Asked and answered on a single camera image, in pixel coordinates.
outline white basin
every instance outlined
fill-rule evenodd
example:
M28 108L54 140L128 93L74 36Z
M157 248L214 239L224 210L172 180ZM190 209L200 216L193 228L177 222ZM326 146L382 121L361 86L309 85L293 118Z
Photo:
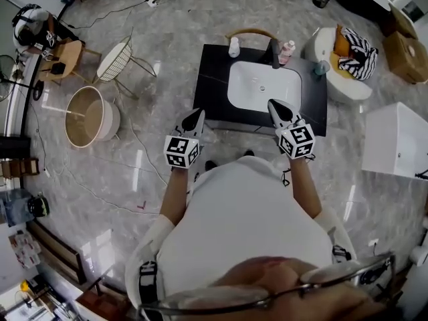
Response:
M294 70L249 62L230 68L227 98L236 108L268 112L269 99L283 100L300 110L302 79Z

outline black countertop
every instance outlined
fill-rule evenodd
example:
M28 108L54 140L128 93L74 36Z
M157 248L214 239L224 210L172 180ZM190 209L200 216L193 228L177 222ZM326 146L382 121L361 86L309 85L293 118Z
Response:
M193 108L203 108L206 119L273 128L269 113L237 108L227 98L231 65L238 61L257 63L264 51L242 47L237 58L231 58L228 51L226 45L204 45ZM296 71L302 79L302 118L312 126L316 136L326 136L326 76L315 75L314 65L291 57L284 67Z

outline pink bottle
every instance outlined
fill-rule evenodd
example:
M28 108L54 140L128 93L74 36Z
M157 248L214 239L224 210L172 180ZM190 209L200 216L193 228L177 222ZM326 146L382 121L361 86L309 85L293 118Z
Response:
M288 60L290 59L295 49L296 49L296 46L294 45L294 41L292 40L287 41L286 43L283 44L281 53L279 55L279 61L282 66L287 64Z

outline orange cushion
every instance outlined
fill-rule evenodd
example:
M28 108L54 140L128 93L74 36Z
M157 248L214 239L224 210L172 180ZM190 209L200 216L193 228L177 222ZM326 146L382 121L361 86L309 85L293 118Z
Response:
M337 25L336 28L336 41L334 42L334 53L340 57L350 56L350 44L349 41L341 34L342 26Z

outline white bottle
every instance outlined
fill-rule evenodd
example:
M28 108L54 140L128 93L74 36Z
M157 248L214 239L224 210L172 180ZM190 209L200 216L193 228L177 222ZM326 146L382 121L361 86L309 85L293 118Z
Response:
M280 64L282 66L284 64L287 64L288 60L290 59L295 49L296 49L296 46L294 45L294 41L292 40L283 44L281 53L279 55Z
M229 56L236 58L239 56L240 52L241 50L239 49L239 40L236 37L232 37L232 39L230 39Z

